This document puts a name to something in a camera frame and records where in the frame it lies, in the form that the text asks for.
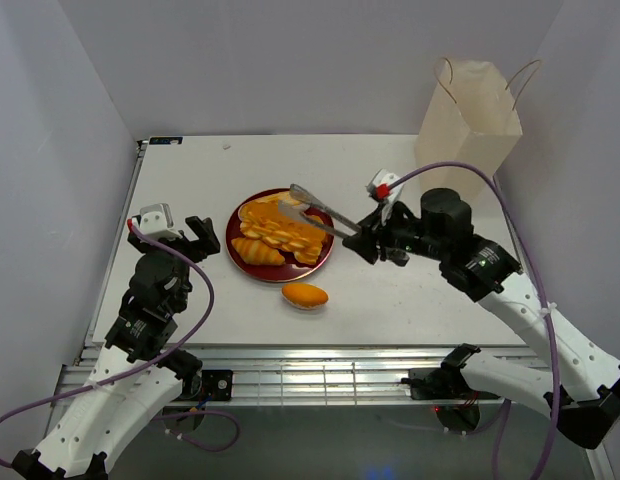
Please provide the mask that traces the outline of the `round orange bun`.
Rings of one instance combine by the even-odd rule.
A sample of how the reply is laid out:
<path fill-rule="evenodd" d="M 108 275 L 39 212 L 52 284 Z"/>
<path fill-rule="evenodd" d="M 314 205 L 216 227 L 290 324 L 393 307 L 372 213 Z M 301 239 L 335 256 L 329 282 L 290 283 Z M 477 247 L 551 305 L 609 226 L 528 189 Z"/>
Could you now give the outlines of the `round orange bun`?
<path fill-rule="evenodd" d="M 315 310 L 329 301 L 329 295 L 319 287 L 307 283 L 290 283 L 281 288 L 283 298 L 302 310 Z"/>

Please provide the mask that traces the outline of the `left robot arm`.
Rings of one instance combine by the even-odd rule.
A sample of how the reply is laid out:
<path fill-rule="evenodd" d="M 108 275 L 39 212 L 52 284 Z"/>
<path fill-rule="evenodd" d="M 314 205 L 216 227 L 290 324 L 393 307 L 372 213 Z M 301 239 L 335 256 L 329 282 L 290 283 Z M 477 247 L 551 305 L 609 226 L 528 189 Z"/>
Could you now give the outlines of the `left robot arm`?
<path fill-rule="evenodd" d="M 84 385 L 53 430 L 11 467 L 24 479 L 105 479 L 118 456 L 167 403 L 202 387 L 202 363 L 166 344 L 193 290 L 190 273 L 221 246 L 211 219 L 186 218 L 195 237 L 175 228 L 160 205 L 128 220 L 141 256 L 118 315 Z"/>

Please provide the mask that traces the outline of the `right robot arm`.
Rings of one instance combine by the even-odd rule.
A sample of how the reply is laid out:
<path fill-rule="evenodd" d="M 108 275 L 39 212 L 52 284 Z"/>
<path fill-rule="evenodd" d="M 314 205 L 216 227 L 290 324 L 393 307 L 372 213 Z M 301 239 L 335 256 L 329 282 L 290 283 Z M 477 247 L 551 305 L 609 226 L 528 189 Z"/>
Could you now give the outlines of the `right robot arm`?
<path fill-rule="evenodd" d="M 328 303 L 295 312 L 289 301 L 218 273 L 200 341 L 448 344 L 437 396 L 477 390 L 509 398 L 588 449 L 620 419 L 620 361 L 552 309 L 506 250 L 474 232 L 470 206 L 452 190 L 426 192 L 419 214 L 381 202 L 321 278 Z"/>

